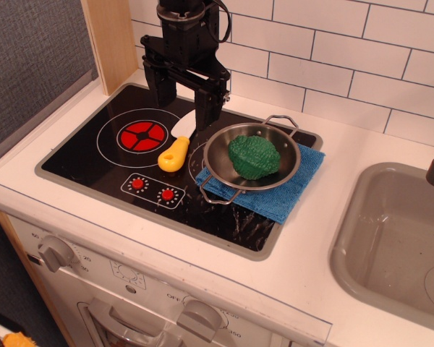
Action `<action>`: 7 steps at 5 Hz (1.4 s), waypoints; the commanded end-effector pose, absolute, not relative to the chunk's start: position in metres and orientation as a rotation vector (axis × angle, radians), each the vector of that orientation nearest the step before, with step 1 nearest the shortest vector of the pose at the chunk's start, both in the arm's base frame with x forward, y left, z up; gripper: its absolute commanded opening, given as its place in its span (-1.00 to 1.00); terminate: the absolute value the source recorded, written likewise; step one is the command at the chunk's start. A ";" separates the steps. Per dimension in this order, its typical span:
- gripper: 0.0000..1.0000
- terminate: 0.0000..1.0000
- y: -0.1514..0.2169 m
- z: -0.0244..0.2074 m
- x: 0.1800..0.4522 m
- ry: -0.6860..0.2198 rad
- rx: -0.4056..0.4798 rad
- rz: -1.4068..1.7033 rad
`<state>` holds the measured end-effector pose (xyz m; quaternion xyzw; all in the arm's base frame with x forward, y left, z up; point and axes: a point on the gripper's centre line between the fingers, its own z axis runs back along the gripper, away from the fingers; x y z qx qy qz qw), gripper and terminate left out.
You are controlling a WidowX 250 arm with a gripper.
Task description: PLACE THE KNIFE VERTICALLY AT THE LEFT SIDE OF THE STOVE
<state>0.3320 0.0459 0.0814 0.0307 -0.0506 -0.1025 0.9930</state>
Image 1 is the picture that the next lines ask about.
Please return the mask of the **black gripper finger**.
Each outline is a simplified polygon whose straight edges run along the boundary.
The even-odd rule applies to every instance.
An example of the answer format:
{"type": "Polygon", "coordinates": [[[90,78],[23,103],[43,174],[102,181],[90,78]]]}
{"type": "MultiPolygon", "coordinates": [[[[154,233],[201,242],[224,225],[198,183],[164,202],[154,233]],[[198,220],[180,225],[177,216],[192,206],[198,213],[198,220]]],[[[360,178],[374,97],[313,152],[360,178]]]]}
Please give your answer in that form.
{"type": "Polygon", "coordinates": [[[158,107],[165,107],[176,99],[176,82],[169,77],[167,69],[143,62],[145,78],[153,100],[158,107]]]}
{"type": "Polygon", "coordinates": [[[225,87],[199,87],[195,91],[195,119],[197,130],[204,130],[214,121],[218,120],[225,102],[225,87]]]}

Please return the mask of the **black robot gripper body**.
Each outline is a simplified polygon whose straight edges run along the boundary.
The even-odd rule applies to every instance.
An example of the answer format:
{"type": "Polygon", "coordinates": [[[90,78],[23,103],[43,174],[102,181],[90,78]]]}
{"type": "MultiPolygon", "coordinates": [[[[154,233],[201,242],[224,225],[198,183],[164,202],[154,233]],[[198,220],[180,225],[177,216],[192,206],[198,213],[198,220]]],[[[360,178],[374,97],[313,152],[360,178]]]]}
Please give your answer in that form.
{"type": "Polygon", "coordinates": [[[226,5],[222,1],[159,1],[156,13],[162,36],[141,37],[143,61],[167,69],[171,79],[192,90],[226,88],[230,73],[216,58],[219,45],[231,33],[226,5]]]}

